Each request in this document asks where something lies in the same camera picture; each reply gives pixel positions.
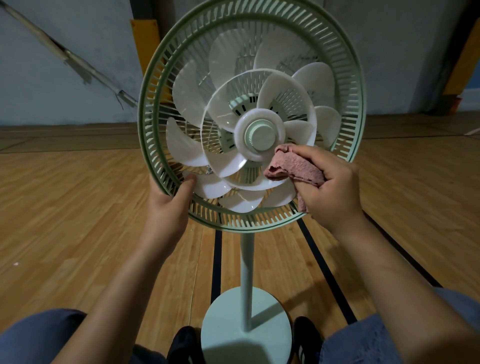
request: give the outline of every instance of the fan rear grille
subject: fan rear grille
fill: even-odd
[[[347,161],[355,157],[365,119],[365,87],[355,51],[336,21],[307,0],[210,0],[184,16],[162,40],[142,85],[138,108],[140,143],[147,165],[165,193],[176,193],[179,173],[184,169],[175,164],[168,152],[167,119],[174,117],[187,135],[200,140],[199,129],[185,122],[173,103],[172,86],[179,71],[186,61],[196,61],[199,89],[207,100],[215,91],[208,73],[208,53],[216,37],[233,28],[249,29],[256,35],[237,59],[237,71],[242,72],[252,68],[262,35],[275,27],[286,28],[305,42],[304,52],[284,60],[277,69],[292,75],[312,61],[325,62],[332,68],[336,80],[336,109],[342,116],[342,127],[331,150]],[[259,90],[262,83],[259,79],[254,89]],[[294,97],[285,94],[279,100],[283,100],[289,115],[295,115]],[[209,149],[221,152],[216,125],[205,120],[202,133]],[[207,173],[207,167],[188,169]],[[250,214],[239,215],[219,206],[217,199],[194,196],[190,216],[216,229],[254,232],[287,224],[303,214],[298,212],[296,200],[279,208],[258,208]]]

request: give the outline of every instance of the electric fan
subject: electric fan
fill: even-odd
[[[208,309],[207,363],[286,363],[291,328],[269,293],[252,287],[254,233],[301,218],[293,183],[263,175],[282,143],[318,145],[351,161],[365,119],[365,86],[345,32],[307,0],[208,0],[166,35],[139,102],[142,151],[174,195],[197,174],[190,217],[242,233],[241,285]]]

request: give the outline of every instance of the fan blade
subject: fan blade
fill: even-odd
[[[231,187],[236,187],[245,191],[268,190],[269,188],[274,188],[274,187],[280,186],[281,184],[284,184],[287,180],[271,181],[264,176],[263,171],[268,167],[269,163],[270,161],[262,165],[262,172],[260,173],[260,176],[258,176],[257,179],[253,181],[253,183],[242,183],[242,182],[232,181],[229,179],[228,184]]]
[[[191,172],[184,171],[183,177],[186,178]],[[206,199],[223,196],[232,187],[216,174],[197,174],[197,185],[194,192],[200,197]]]
[[[247,163],[247,159],[234,149],[228,153],[216,154],[206,152],[208,165],[218,177],[227,177],[238,172]]]
[[[288,179],[283,185],[274,188],[265,199],[262,207],[279,207],[286,205],[295,198],[297,192],[293,182]]]
[[[276,28],[264,36],[253,61],[253,69],[275,69],[283,59],[300,54],[304,48],[304,42],[292,32]]]
[[[307,91],[315,92],[318,103],[335,105],[335,78],[332,69],[325,63],[314,62],[303,66],[292,76]]]
[[[228,106],[226,87],[215,92],[210,102],[208,103],[208,114],[213,121],[222,129],[229,132],[235,131],[235,125],[239,117],[233,113]]]
[[[285,135],[295,140],[298,145],[312,146],[315,143],[317,131],[309,122],[303,120],[290,120],[284,122],[283,125],[285,126]]]
[[[337,110],[328,106],[317,106],[317,131],[324,139],[325,148],[330,148],[340,133],[342,117]]]
[[[180,115],[190,124],[200,128],[206,104],[198,90],[196,73],[195,61],[188,62],[173,83],[172,96]]]
[[[265,190],[261,191],[240,191],[233,196],[219,199],[220,205],[229,210],[244,214],[255,210],[262,201]]]
[[[237,57],[248,39],[245,30],[231,29],[220,34],[213,42],[208,55],[208,66],[216,89],[235,76]]]
[[[284,92],[290,87],[294,87],[292,82],[287,78],[273,73],[265,80],[257,98],[258,109],[268,109],[273,99],[277,97],[280,92]]]
[[[185,135],[174,118],[167,120],[167,147],[172,157],[185,166],[208,165],[202,144]]]

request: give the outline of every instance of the yellow wall pad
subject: yellow wall pad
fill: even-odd
[[[137,46],[138,59],[142,72],[145,75],[148,64],[153,57],[158,45],[160,44],[160,36],[158,35],[158,25],[156,20],[130,20],[133,31],[133,39]],[[161,96],[161,102],[171,101],[172,96],[168,87],[163,88]]]
[[[448,80],[444,95],[460,95],[468,84],[470,77],[475,71],[477,62],[480,59],[480,19],[477,19],[475,25],[468,36],[467,42],[463,47],[462,54],[453,69]]]

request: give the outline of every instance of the blue pants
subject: blue pants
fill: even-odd
[[[455,291],[437,289],[438,294],[480,331],[480,304]],[[0,336],[0,363],[48,364],[53,361],[86,314],[56,309],[24,318]],[[323,344],[320,363],[400,363],[398,352],[378,315],[347,326]],[[130,364],[165,364],[165,358],[135,345]]]

